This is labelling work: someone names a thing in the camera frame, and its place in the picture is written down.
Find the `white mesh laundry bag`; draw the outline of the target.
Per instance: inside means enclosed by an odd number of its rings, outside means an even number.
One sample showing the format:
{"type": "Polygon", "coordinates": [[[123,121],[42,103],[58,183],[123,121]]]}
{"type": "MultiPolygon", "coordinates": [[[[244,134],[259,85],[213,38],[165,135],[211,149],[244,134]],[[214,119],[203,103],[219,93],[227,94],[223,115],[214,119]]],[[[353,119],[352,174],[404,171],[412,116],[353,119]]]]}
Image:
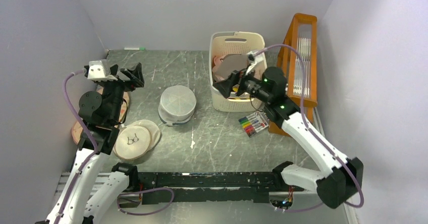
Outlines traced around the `white mesh laundry bag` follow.
{"type": "Polygon", "coordinates": [[[158,116],[167,126],[184,125],[191,120],[195,108],[194,92],[183,85],[166,88],[160,97],[158,116]]]}

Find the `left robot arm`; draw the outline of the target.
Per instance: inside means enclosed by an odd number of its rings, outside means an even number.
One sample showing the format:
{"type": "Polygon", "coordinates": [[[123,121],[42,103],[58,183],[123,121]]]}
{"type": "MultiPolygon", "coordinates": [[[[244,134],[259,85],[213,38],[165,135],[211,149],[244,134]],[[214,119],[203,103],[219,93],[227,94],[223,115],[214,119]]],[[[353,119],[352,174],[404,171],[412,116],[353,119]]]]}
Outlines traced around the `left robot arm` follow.
{"type": "Polygon", "coordinates": [[[141,63],[127,69],[110,66],[106,60],[91,61],[83,69],[70,73],[63,81],[64,99],[83,132],[65,187],[45,218],[45,223],[100,223],[121,193],[132,192],[139,187],[137,167],[118,163],[102,187],[96,192],[92,190],[119,135],[123,96],[143,86],[141,63]],[[80,74],[101,86],[103,92],[84,93],[79,107],[74,108],[67,93],[67,83],[80,74]]]}

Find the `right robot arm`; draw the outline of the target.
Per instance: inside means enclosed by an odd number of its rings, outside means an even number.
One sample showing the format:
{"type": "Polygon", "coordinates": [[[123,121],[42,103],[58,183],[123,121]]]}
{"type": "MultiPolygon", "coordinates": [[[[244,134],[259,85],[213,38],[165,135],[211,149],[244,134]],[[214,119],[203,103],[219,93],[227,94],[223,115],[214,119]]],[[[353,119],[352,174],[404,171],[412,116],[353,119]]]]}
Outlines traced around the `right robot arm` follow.
{"type": "Polygon", "coordinates": [[[360,203],[352,207],[363,206],[362,161],[357,157],[348,158],[316,130],[301,108],[286,95],[287,79],[280,68],[268,67],[258,79],[254,77],[252,66],[249,66],[233,71],[227,79],[215,82],[213,86],[225,98],[230,96],[234,86],[238,86],[237,95],[248,93],[263,102],[270,122],[299,143],[317,165],[319,170],[314,171],[293,163],[284,164],[272,178],[277,190],[297,186],[314,191],[321,202],[331,209],[349,204],[348,199],[359,194],[360,203]]]}

